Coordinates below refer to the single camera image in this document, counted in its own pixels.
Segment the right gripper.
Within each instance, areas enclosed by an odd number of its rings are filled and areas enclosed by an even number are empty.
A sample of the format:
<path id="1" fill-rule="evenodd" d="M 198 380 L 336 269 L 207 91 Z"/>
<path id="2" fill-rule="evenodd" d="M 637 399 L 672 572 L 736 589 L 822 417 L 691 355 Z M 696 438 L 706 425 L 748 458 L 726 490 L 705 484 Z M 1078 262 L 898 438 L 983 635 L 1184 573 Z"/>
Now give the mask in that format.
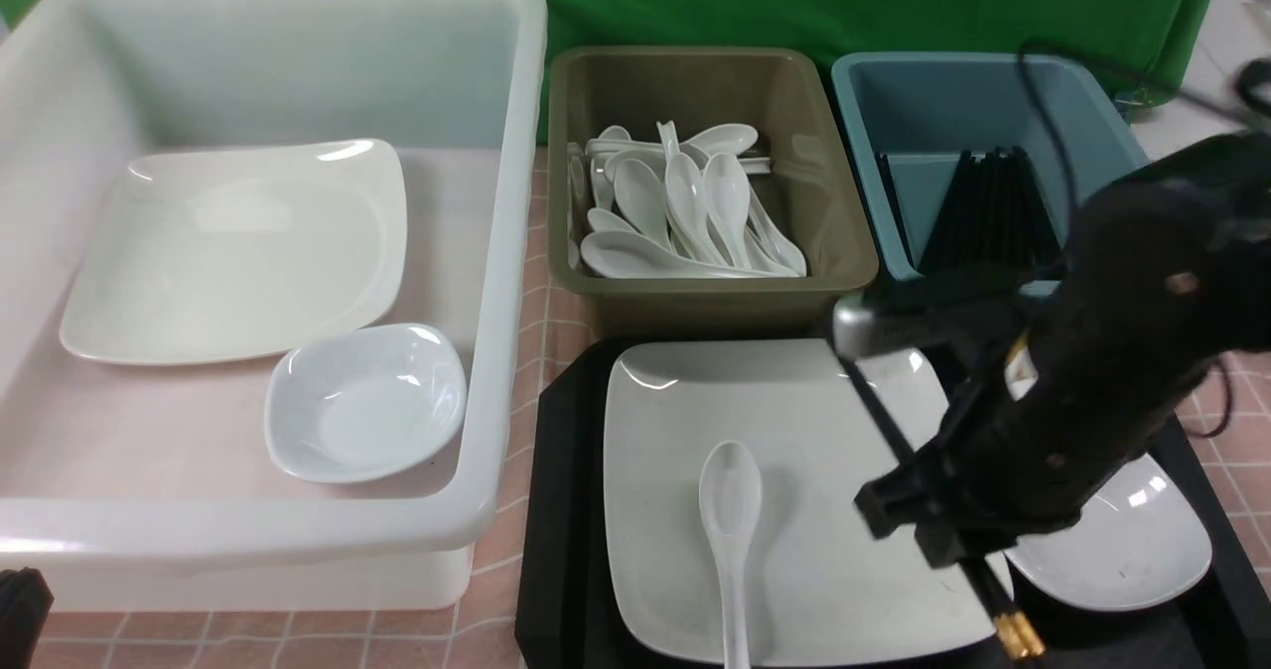
<path id="1" fill-rule="evenodd" d="M 1010 293 L 921 312 L 880 312 L 848 298 L 833 304 L 833 352 L 896 460 L 894 471 L 867 479 L 855 493 L 874 538 L 910 525 L 927 563 L 948 569 L 1075 521 L 1079 502 L 1066 510 L 1022 506 L 1023 493 L 1040 488 L 1043 474 L 1026 469 L 1038 454 L 1026 452 L 1030 434 L 1012 417 L 1007 369 L 1017 342 L 1068 343 L 1079 334 L 1092 300 L 1091 284 L 1057 284 L 1049 298 Z M 953 348 L 969 375 L 949 397 L 934 438 L 913 446 L 862 364 L 928 346 Z"/>

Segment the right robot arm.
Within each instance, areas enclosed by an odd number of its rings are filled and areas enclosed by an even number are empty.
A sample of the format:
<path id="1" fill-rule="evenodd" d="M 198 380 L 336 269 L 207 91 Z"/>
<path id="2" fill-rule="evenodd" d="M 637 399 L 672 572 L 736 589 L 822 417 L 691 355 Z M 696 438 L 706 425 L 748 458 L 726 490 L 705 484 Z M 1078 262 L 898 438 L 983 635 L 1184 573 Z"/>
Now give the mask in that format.
<path id="1" fill-rule="evenodd" d="M 913 527 L 930 569 L 948 569 L 1070 528 L 1224 354 L 1267 351 L 1268 60 L 1233 92 L 1227 106 L 1177 89 L 1238 130 L 1073 202 L 1057 259 L 831 308 L 830 347 L 896 458 L 854 497 L 874 539 Z M 860 362 L 941 343 L 972 348 L 970 374 L 914 448 Z"/>

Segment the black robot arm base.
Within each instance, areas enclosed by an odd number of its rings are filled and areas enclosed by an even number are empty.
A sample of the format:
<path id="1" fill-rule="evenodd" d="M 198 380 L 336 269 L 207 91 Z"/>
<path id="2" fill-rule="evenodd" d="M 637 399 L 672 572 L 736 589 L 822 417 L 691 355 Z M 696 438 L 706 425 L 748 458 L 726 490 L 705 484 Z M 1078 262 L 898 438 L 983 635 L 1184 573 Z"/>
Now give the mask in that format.
<path id="1" fill-rule="evenodd" d="M 1 668 L 29 666 L 52 602 L 50 584 L 39 570 L 3 570 Z"/>

